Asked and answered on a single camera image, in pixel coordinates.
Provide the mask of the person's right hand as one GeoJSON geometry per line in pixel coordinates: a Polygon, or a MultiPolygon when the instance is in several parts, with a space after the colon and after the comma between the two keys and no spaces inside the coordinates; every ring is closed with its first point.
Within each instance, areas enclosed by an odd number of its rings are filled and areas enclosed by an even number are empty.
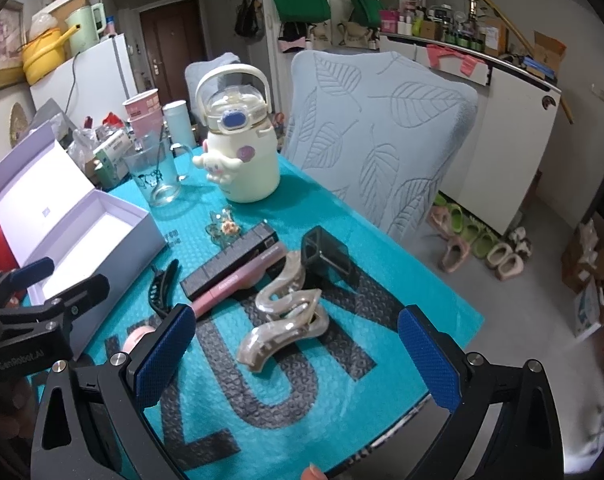
{"type": "Polygon", "coordinates": [[[328,480],[326,474],[316,465],[309,464],[302,471],[301,480],[328,480]]]}

